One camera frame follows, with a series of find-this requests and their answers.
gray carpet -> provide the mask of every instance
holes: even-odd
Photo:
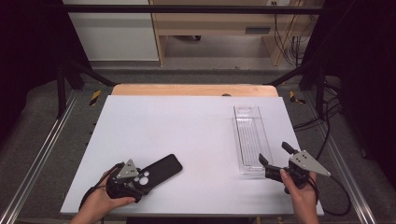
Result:
[[[280,74],[261,74],[255,71],[232,71],[231,74],[222,71],[190,71],[188,73],[169,71],[101,71],[116,82],[131,83],[251,83],[262,84],[273,80]],[[84,154],[86,144],[90,141],[94,123],[98,120],[106,96],[112,88],[93,82],[88,82],[83,91],[79,91],[76,105],[70,118],[64,125],[53,150],[49,154],[40,176],[27,198],[19,218],[50,218],[69,219],[59,213],[64,201],[64,195],[73,181],[74,174]],[[101,90],[95,105],[89,105],[96,90]],[[306,100],[296,85],[290,83],[278,88],[279,95],[284,98],[292,124],[306,122],[314,115],[307,104],[292,103],[290,91],[294,91],[297,99]],[[0,194],[0,209],[4,211],[21,184],[24,175],[29,171],[42,144],[50,132],[57,113],[56,84],[51,82],[30,92],[28,103],[23,110],[18,123],[2,143],[0,151],[0,178],[3,184]],[[359,144],[354,133],[349,128],[343,115],[337,114],[331,118],[332,137],[341,149],[348,167],[353,173],[365,200],[369,204],[377,223],[396,223],[396,192],[383,176],[375,161],[361,157]],[[318,127],[297,132],[296,136],[302,149],[312,155],[318,153],[323,137]],[[332,158],[325,148],[319,161],[336,177],[338,172]],[[321,177],[318,180],[321,191],[320,200],[323,207],[335,213],[343,212],[347,206],[344,192],[330,178]],[[292,216],[282,216],[284,223],[293,223]],[[119,217],[107,219],[124,220]],[[278,223],[279,217],[265,217],[262,223]],[[360,223],[356,211],[352,210],[343,217],[326,214],[320,217],[322,223]]]

clear plastic box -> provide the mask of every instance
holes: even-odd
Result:
[[[259,162],[261,153],[269,164],[273,163],[267,136],[262,124],[262,115],[256,105],[233,107],[233,132],[239,161],[239,170],[244,175],[262,175],[265,171]]]

white cabinet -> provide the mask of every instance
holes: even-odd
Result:
[[[65,4],[147,5],[147,0],[64,0]],[[69,13],[90,61],[159,61],[149,13]]]

wall socket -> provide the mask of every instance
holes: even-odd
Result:
[[[268,7],[287,7],[290,4],[290,0],[268,0]]]

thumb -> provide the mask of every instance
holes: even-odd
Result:
[[[289,190],[289,193],[291,195],[294,195],[297,193],[298,189],[295,186],[293,179],[289,176],[289,174],[284,170],[280,169],[280,177],[282,178],[283,184],[286,186],[286,188]]]
[[[112,201],[114,208],[116,208],[116,207],[122,207],[130,203],[134,203],[134,198],[124,197],[124,198],[113,199]]]

